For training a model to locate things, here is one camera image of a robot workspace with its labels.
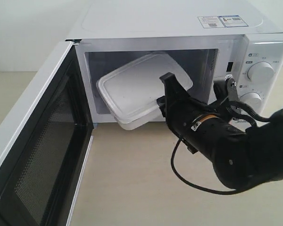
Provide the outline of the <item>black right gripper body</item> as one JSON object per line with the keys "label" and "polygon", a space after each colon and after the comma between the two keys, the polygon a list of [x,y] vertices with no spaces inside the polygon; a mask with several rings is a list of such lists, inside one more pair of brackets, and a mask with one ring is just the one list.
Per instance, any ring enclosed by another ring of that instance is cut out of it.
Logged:
{"label": "black right gripper body", "polygon": [[215,146],[217,112],[189,94],[165,94],[162,114],[168,128],[186,146]]}

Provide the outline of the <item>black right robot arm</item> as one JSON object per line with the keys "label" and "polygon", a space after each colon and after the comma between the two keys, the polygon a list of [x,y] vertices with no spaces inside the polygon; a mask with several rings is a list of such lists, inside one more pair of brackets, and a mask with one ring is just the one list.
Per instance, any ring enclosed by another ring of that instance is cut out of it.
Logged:
{"label": "black right robot arm", "polygon": [[262,117],[238,99],[232,75],[214,82],[216,100],[193,98],[173,73],[160,77],[164,96],[157,104],[179,144],[201,153],[227,191],[184,183],[201,191],[233,195],[260,184],[283,180],[283,109]]}

